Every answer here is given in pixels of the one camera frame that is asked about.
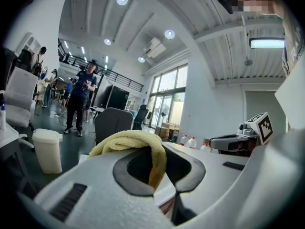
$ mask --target white trash can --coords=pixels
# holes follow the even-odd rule
[[[42,171],[45,174],[61,173],[59,142],[62,141],[62,134],[51,130],[36,129],[32,139]]]

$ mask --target ceiling air conditioning unit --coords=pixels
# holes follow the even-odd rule
[[[150,43],[143,49],[145,55],[149,58],[155,58],[160,53],[166,50],[166,47],[161,43],[158,38],[153,38]]]

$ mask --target yellow towel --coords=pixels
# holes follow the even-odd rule
[[[149,185],[157,189],[166,170],[166,153],[161,145],[161,138],[144,131],[122,131],[106,138],[89,153],[89,157],[121,151],[129,148],[152,148],[152,170],[149,175]]]

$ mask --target shoe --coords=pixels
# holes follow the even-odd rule
[[[69,134],[69,133],[71,132],[71,129],[72,129],[72,128],[67,128],[67,129],[65,129],[65,130],[64,130],[64,134]]]

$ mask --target chair seat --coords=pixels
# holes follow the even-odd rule
[[[31,113],[27,109],[6,104],[6,122],[10,126],[27,128],[30,122]]]

